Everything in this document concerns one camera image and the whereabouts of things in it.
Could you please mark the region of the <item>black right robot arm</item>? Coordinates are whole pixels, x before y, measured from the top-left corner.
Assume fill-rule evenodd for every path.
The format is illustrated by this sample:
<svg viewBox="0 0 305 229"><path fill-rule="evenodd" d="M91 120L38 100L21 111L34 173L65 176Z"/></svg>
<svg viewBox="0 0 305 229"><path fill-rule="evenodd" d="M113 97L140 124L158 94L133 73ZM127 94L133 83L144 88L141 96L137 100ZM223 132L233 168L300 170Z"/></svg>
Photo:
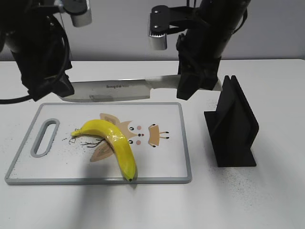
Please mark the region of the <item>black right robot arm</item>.
<svg viewBox="0 0 305 229"><path fill-rule="evenodd" d="M155 50L167 49L167 35L179 35L177 98L188 100L199 89L216 87L223 51L247 20L249 3L203 0L197 8L158 5L151 9L148 37Z"/></svg>

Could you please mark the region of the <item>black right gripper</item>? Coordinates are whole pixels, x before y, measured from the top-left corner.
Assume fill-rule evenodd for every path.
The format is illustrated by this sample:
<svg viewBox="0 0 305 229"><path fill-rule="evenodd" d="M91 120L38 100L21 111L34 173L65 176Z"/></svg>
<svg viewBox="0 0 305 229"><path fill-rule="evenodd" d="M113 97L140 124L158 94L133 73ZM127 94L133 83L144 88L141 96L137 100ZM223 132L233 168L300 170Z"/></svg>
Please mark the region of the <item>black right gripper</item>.
<svg viewBox="0 0 305 229"><path fill-rule="evenodd" d="M179 35L176 49L180 74L178 99L188 100L199 89L212 91L218 87L221 52L209 33L187 30Z"/></svg>

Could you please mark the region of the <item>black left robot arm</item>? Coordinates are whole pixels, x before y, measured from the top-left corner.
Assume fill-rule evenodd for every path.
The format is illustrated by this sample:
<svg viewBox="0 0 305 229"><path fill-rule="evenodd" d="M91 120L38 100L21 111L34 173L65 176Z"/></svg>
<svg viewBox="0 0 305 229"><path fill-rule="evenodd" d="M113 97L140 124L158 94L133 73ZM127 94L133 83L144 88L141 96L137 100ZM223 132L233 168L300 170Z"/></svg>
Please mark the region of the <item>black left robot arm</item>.
<svg viewBox="0 0 305 229"><path fill-rule="evenodd" d="M66 70L72 68L70 44L55 14L67 13L74 27L92 22L88 0L2 0L0 46L7 46L21 73L28 94L2 99L1 104L37 101L50 93L74 94Z"/></svg>

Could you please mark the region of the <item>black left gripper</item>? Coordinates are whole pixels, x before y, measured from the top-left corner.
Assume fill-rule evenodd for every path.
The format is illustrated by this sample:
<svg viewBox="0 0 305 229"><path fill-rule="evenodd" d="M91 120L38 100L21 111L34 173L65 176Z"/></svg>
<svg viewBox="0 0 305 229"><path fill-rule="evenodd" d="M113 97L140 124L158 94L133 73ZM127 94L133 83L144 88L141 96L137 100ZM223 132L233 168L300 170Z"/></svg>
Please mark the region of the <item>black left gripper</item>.
<svg viewBox="0 0 305 229"><path fill-rule="evenodd" d="M66 61L65 70L71 69L70 47L65 45L16 45L11 53L21 73L22 84L30 90L31 98L38 101L50 93L59 97L74 94L67 74L51 83Z"/></svg>

